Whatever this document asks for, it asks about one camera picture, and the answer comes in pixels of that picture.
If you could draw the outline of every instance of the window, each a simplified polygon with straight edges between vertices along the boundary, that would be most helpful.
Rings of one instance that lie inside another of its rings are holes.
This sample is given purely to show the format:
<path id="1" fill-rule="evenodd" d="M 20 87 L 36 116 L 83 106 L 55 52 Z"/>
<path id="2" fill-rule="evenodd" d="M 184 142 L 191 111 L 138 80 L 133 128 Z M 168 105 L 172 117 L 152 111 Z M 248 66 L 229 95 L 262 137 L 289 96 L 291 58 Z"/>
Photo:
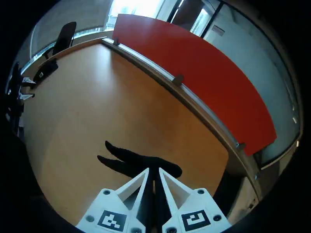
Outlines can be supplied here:
<path id="1" fill-rule="evenodd" d="M 114 0 L 108 15 L 106 30 L 113 30 L 118 14 L 134 14 L 155 18 L 164 0 Z"/>
<path id="2" fill-rule="evenodd" d="M 211 17 L 209 16 L 209 14 L 204 9 L 202 9 L 196 21 L 194 22 L 190 32 L 200 37 L 205 27 L 207 26 L 210 18 Z"/>

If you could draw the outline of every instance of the glass wall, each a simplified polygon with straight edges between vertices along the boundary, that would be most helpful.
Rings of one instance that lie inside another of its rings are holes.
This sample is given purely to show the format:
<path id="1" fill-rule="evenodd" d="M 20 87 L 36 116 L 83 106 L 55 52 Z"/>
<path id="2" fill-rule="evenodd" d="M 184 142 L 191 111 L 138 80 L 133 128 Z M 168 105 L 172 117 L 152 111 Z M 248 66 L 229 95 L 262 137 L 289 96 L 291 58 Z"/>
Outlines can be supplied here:
<path id="1" fill-rule="evenodd" d="M 295 89 L 281 57 L 250 20 L 228 5 L 222 6 L 204 39 L 243 71 L 267 106 L 277 139 L 260 152 L 261 163 L 274 160 L 292 145 L 300 124 Z"/>

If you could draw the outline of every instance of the black object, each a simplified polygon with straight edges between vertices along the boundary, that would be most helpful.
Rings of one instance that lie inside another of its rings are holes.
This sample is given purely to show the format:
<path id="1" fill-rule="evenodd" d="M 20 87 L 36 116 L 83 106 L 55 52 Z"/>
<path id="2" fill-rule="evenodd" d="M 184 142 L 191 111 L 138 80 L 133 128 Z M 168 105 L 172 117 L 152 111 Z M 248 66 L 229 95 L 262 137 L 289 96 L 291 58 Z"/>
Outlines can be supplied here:
<path id="1" fill-rule="evenodd" d="M 12 78 L 9 81 L 7 93 L 5 95 L 6 106 L 5 113 L 10 117 L 10 127 L 15 134 L 18 133 L 19 118 L 24 112 L 24 103 L 19 99 L 19 91 L 21 89 L 23 77 L 19 63 L 15 63 L 12 70 Z"/>
<path id="2" fill-rule="evenodd" d="M 58 69 L 58 65 L 56 59 L 51 61 L 46 61 L 43 66 L 39 68 L 35 77 L 33 78 L 34 82 L 37 84 L 32 86 L 31 88 L 35 88 L 38 84 L 40 84 L 44 79 L 46 79 L 51 73 Z"/>
<path id="3" fill-rule="evenodd" d="M 97 156 L 98 160 L 105 164 L 107 167 L 122 173 L 126 176 L 134 178 L 146 168 L 150 169 L 152 179 L 155 180 L 156 174 L 159 173 L 159 167 L 171 174 L 173 177 L 178 178 L 182 175 L 182 169 L 171 162 L 158 157 L 150 157 L 138 155 L 130 150 L 121 149 L 111 145 L 108 141 L 105 141 L 107 150 L 112 153 L 119 160 L 112 160 Z"/>
<path id="4" fill-rule="evenodd" d="M 70 46 L 73 43 L 73 35 L 75 33 L 75 28 L 77 27 L 77 22 L 70 22 L 64 25 L 61 29 L 61 32 L 58 35 L 57 41 L 52 48 L 49 48 L 43 53 L 43 56 L 48 59 L 48 53 L 53 50 L 52 55 L 59 53 Z"/>

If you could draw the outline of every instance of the screw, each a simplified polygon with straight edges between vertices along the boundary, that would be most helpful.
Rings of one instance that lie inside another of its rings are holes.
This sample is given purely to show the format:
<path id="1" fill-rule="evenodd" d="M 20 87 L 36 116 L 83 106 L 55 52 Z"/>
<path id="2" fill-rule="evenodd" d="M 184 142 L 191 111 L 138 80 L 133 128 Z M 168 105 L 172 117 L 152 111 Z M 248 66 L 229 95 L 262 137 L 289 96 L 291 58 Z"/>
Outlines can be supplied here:
<path id="1" fill-rule="evenodd" d="M 177 229 L 175 227 L 170 227 L 166 230 L 166 233 L 176 233 Z"/>
<path id="2" fill-rule="evenodd" d="M 219 214 L 217 214 L 214 216 L 213 220 L 218 222 L 219 220 L 221 220 L 221 216 Z"/>
<path id="3" fill-rule="evenodd" d="M 85 219 L 86 219 L 86 221 L 88 221 L 88 222 L 94 222 L 94 220 L 95 220 L 95 218 L 92 216 L 92 215 L 88 215 L 88 216 L 86 216 L 85 217 Z"/>
<path id="4" fill-rule="evenodd" d="M 131 233 L 142 233 L 142 230 L 139 228 L 132 228 Z"/>

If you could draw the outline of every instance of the metal frame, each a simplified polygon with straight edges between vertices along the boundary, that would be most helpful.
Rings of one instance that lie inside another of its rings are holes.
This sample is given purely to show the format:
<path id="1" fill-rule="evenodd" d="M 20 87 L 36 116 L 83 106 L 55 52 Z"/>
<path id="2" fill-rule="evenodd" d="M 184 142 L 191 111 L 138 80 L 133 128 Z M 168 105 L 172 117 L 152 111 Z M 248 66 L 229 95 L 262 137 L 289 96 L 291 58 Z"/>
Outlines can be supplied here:
<path id="1" fill-rule="evenodd" d="M 224 1 L 224 0 L 217 0 L 220 2 L 220 4 L 218 5 L 215 13 L 212 15 L 210 21 L 208 22 L 207 26 L 205 27 L 204 31 L 202 32 L 202 35 L 200 36 L 201 38 L 204 38 L 204 36 L 206 35 L 206 33 L 208 32 L 208 30 L 210 29 L 211 24 L 213 23 L 213 21 L 215 20 L 215 18 L 217 17 L 218 13 L 220 12 L 222 6 L 225 4 L 227 5 L 230 9 L 235 10 L 236 12 L 240 13 L 243 17 L 245 17 L 247 20 L 249 20 L 269 41 L 269 43 L 273 46 L 274 50 L 276 51 L 276 53 L 278 54 L 278 56 L 280 57 L 282 63 L 284 64 L 286 71 L 290 77 L 290 81 L 292 86 L 294 87 L 295 90 L 295 99 L 297 101 L 298 104 L 298 108 L 299 108 L 299 124 L 300 124 L 300 128 L 299 128 L 299 133 L 298 135 L 295 137 L 295 139 L 293 140 L 293 142 L 288 146 L 288 148 L 286 150 L 284 150 L 280 155 L 275 156 L 273 159 L 263 163 L 263 164 L 258 164 L 258 167 L 263 170 L 271 165 L 273 165 L 274 163 L 276 163 L 277 161 L 279 161 L 280 159 L 282 159 L 290 150 L 292 150 L 292 148 L 296 145 L 297 140 L 299 140 L 302 137 L 302 129 L 303 129 L 303 111 L 302 111 L 302 106 L 301 106 L 301 101 L 299 101 L 299 90 L 297 89 L 297 86 L 294 84 L 293 82 L 293 77 L 288 69 L 288 66 L 286 65 L 283 57 L 281 56 L 279 50 L 276 48 L 276 46 L 274 45 L 274 43 L 272 42 L 272 40 L 266 35 L 266 33 L 254 22 L 252 21 L 247 15 L 245 15 L 242 11 L 240 11 L 239 9 L 237 9 L 236 7 L 232 6 L 231 4 L 229 4 L 228 2 Z M 286 81 L 283 79 L 285 86 L 287 88 L 287 94 L 289 96 L 289 100 L 293 103 L 293 96 L 290 94 L 290 92 L 288 91 L 288 87 L 286 84 Z"/>
<path id="2" fill-rule="evenodd" d="M 201 38 L 204 38 L 204 36 L 206 35 L 207 31 L 209 30 L 209 28 L 211 27 L 211 24 L 214 22 L 215 18 L 217 17 L 219 11 L 221 10 L 222 6 L 224 5 L 223 2 L 220 2 L 218 7 L 216 8 L 214 14 L 211 16 L 210 21 L 208 22 L 207 26 L 205 27 L 205 29 L 203 30 L 202 34 L 201 34 Z"/>

